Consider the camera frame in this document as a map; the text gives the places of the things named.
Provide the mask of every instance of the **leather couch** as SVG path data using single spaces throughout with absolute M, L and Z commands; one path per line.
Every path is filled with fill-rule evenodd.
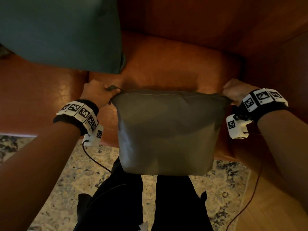
M 118 9 L 127 58 L 119 75 L 34 64 L 15 54 L 0 59 L 1 134 L 36 136 L 94 78 L 123 89 L 208 94 L 239 78 L 277 89 L 308 123 L 308 0 L 118 0 Z M 102 144 L 118 147 L 116 109 L 103 107 L 98 120 Z M 262 137 L 231 140 L 222 126 L 216 159 L 257 171 L 264 152 Z M 284 187 L 272 158 L 264 176 Z

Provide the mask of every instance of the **pillow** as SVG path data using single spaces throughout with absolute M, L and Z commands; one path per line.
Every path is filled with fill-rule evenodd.
M 119 73 L 116 0 L 1 0 L 0 43 L 31 62 Z
M 220 94 L 132 90 L 111 99 L 125 172 L 204 175 L 231 100 Z

